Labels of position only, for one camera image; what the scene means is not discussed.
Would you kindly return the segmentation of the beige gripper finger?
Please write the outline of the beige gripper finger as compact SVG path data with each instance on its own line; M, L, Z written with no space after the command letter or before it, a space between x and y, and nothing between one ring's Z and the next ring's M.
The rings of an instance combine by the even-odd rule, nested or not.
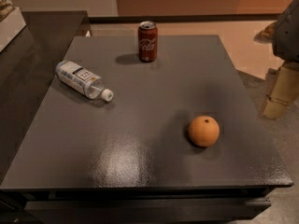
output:
M276 25L277 23L275 21L267 25L260 33L258 33L258 38L263 42L271 42L276 30Z
M278 70L269 68L265 88L261 115L267 119L280 119L299 97L299 63L284 62Z

